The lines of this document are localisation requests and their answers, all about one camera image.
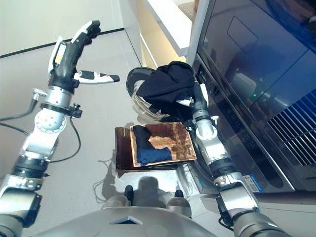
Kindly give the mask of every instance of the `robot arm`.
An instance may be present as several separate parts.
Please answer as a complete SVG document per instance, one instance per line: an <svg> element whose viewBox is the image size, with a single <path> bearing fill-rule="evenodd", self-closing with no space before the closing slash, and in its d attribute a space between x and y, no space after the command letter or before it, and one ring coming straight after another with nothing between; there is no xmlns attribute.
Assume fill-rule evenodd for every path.
<svg viewBox="0 0 316 237"><path fill-rule="evenodd" d="M0 187L0 236L2 233L4 236L20 236L23 227L34 223L41 200L36 191L42 186L57 138L66 128L65 117L80 118L82 114L80 105L70 105L75 88L80 83L119 81L116 75L76 70L83 47L92 43L100 32L99 26L99 21L90 21L71 42L65 42L61 37L57 40L48 65L48 91L34 91L36 102L40 95L45 97L40 106L42 110L35 116L34 130L26 138L12 172L6 175Z"/></svg>
<svg viewBox="0 0 316 237"><path fill-rule="evenodd" d="M198 82L194 93L195 100L190 107L196 123L196 141L217 187L216 201L224 223L234 226L236 237L288 237L277 224L260 213L256 197L217 136L211 120L216 125L218 117L210 117Z"/></svg>

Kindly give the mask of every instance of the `navy folded garment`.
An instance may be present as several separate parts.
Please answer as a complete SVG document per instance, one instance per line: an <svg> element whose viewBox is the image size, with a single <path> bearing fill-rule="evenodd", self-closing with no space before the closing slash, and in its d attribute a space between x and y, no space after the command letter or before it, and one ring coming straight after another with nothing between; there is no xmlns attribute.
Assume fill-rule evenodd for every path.
<svg viewBox="0 0 316 237"><path fill-rule="evenodd" d="M137 162L141 166L145 166L148 163L172 160L171 152L169 148L156 149L149 142L149 138L152 135L148 128L136 125L133 127L134 135L136 137L137 147Z"/></svg>

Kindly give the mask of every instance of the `white shelf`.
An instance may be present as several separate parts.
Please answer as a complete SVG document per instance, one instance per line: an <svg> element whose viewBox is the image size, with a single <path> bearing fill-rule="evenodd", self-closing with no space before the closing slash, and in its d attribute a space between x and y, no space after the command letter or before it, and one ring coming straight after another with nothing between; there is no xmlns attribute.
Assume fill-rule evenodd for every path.
<svg viewBox="0 0 316 237"><path fill-rule="evenodd" d="M143 0L178 56L186 56L190 45L191 20L173 0Z"/></svg>

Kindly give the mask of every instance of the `gray floor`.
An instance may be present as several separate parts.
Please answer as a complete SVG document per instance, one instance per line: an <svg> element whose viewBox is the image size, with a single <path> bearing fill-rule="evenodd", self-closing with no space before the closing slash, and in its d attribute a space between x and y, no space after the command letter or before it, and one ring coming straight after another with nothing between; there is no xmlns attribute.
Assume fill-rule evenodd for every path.
<svg viewBox="0 0 316 237"><path fill-rule="evenodd" d="M46 47L0 60L0 117L24 111L28 107L33 87L47 88L47 64L52 47ZM86 47L78 68L118 74L119 83L80 85L72 102L79 103L83 115L75 120L82 148L73 159L51 164L50 177L42 189L41 208L26 236L37 234L76 217L99 210L105 199L120 194L131 184L137 205L163 205L178 188L190 197L193 220L218 236L233 236L219 226L218 214L202 205L192 176L184 165L177 171L127 173L118 178L114 164L114 127L137 123L137 115L125 89L128 72L139 62L124 31L102 35ZM11 124L31 131L33 117ZM0 176L14 164L23 135L0 127ZM77 148L76 137L68 126L59 139L55 159L64 158ZM157 189L152 183L158 182Z"/></svg>

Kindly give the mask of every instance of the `metal vent grille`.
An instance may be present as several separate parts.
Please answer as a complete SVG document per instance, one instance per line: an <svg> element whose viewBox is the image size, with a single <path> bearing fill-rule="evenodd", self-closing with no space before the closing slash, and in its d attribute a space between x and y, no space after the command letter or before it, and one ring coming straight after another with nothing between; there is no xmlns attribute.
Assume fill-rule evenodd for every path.
<svg viewBox="0 0 316 237"><path fill-rule="evenodd" d="M268 124L301 165L316 163L316 89Z"/></svg>

